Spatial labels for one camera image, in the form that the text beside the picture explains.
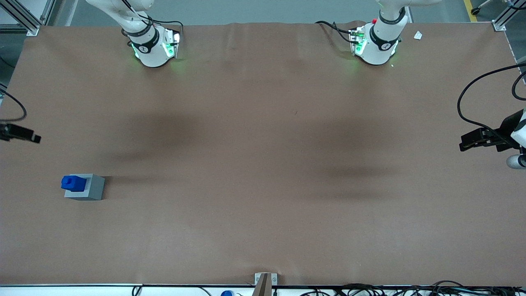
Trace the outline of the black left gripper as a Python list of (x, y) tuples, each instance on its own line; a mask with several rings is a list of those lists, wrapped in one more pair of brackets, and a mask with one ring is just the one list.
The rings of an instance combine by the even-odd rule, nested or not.
[(461, 137), (459, 148), (461, 152), (478, 147), (495, 146), (497, 152), (504, 150), (525, 149), (525, 110), (506, 117), (500, 127), (495, 130), (496, 135), (488, 136), (488, 129), (478, 128)]

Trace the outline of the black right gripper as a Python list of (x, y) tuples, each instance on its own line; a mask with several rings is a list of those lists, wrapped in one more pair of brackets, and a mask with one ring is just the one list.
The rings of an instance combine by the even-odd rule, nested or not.
[[(13, 135), (11, 133), (11, 129), (15, 129), (14, 131), (16, 131), (16, 135)], [(41, 137), (35, 134), (35, 132), (32, 129), (27, 129), (26, 127), (17, 126), (10, 123), (0, 124), (0, 139), (2, 141), (9, 142), (10, 140), (16, 138), (19, 140), (24, 140), (33, 143), (41, 142)]]

